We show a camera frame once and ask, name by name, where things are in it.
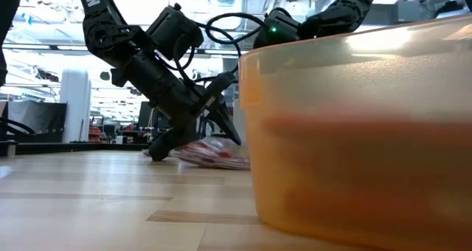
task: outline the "ceiling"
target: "ceiling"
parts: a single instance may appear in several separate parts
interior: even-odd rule
[[[146,30],[158,17],[164,7],[179,3],[182,12],[194,21],[207,22],[211,17],[227,12],[246,12],[263,18],[274,7],[284,7],[296,20],[305,20],[306,15],[319,7],[325,0],[114,0],[128,24],[139,25]],[[375,0],[376,5],[394,4],[397,1],[419,0]],[[430,0],[422,5],[427,7]],[[92,79],[94,99],[92,110],[113,115],[118,120],[132,120],[139,114],[143,96],[132,95],[129,90],[116,89],[110,81],[100,79],[100,73],[109,69],[109,65],[88,54],[83,41],[81,22],[83,8],[80,0],[21,0],[18,12],[9,31],[6,44],[35,44],[23,49],[6,49],[5,55],[9,64],[10,74],[7,82],[21,84],[50,83],[35,77],[35,69],[44,69],[59,78],[65,68],[86,67]],[[233,36],[242,35],[253,30],[257,25],[239,18],[226,18],[215,26],[228,30]],[[375,21],[365,24],[360,30],[368,30],[386,26]],[[242,44],[245,50],[251,49],[252,40]],[[234,55],[228,55],[231,46],[221,46],[205,39],[200,47],[210,52],[199,54],[188,68],[188,73],[199,73],[202,77],[216,75],[227,67],[237,63]],[[43,95],[46,100],[58,99],[58,88],[21,88],[14,92],[13,88],[1,89],[1,92]]]

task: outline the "translucent plastic container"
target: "translucent plastic container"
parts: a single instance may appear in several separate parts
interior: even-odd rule
[[[472,16],[240,59],[260,218],[388,250],[472,250]]]

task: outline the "black monitor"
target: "black monitor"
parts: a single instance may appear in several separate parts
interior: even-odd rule
[[[139,127],[148,127],[151,107],[149,107],[148,102],[141,103],[141,109],[139,110]],[[169,119],[165,117],[160,111],[154,110],[151,127],[156,126],[157,128],[170,128]]]

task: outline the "wooden table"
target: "wooden table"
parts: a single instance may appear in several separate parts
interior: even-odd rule
[[[251,176],[133,151],[0,160],[1,250],[366,250],[259,222]]]

